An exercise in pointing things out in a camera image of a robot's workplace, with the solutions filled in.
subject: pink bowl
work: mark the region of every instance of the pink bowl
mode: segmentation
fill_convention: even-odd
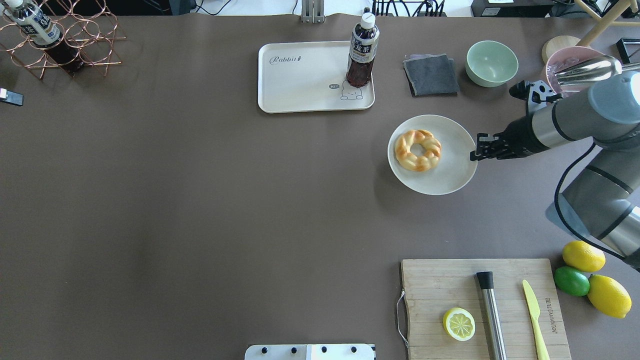
[[[570,46],[554,52],[553,55],[549,56],[549,60],[547,60],[547,63],[545,64],[547,83],[549,83],[556,93],[563,93],[564,96],[570,96],[574,92],[586,89],[589,85],[574,85],[571,87],[561,88],[556,79],[556,72],[600,55],[604,54],[585,46]]]

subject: green lime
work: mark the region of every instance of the green lime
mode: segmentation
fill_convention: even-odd
[[[580,270],[571,266],[557,268],[554,281],[560,290],[573,296],[585,296],[591,287],[589,279]]]

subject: bread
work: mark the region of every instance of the bread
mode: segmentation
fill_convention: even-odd
[[[413,144],[424,148],[424,154],[417,156],[411,152]],[[426,130],[409,130],[396,140],[396,159],[403,168],[411,171],[427,171],[435,168],[440,161],[442,145],[433,134]]]

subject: metal scoop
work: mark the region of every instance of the metal scoop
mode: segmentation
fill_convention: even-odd
[[[640,69],[640,63],[622,65],[613,56],[602,55],[556,72],[556,79],[560,86],[591,85],[623,71],[637,69]]]

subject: light green bowl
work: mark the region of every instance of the light green bowl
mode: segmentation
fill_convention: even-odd
[[[492,88],[511,80],[518,72],[518,58],[506,45],[492,40],[476,42],[467,51],[467,75],[480,86]]]

